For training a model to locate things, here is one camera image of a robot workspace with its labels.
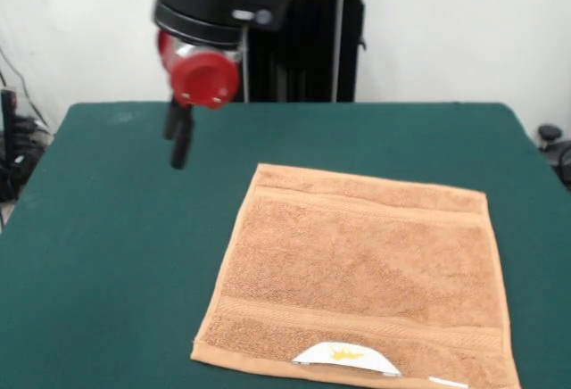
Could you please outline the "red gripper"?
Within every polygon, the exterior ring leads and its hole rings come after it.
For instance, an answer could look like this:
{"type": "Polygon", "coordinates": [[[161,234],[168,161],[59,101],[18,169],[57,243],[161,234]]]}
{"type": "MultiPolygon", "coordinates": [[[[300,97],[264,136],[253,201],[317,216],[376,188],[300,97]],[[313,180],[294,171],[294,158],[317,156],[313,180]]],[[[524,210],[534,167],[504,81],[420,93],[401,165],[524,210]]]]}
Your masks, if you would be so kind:
{"type": "Polygon", "coordinates": [[[174,96],[162,135],[174,141],[171,166],[182,170],[194,134],[194,107],[189,105],[218,109],[234,99],[240,83],[240,53],[194,46],[163,30],[158,32],[157,48],[174,96]]]}

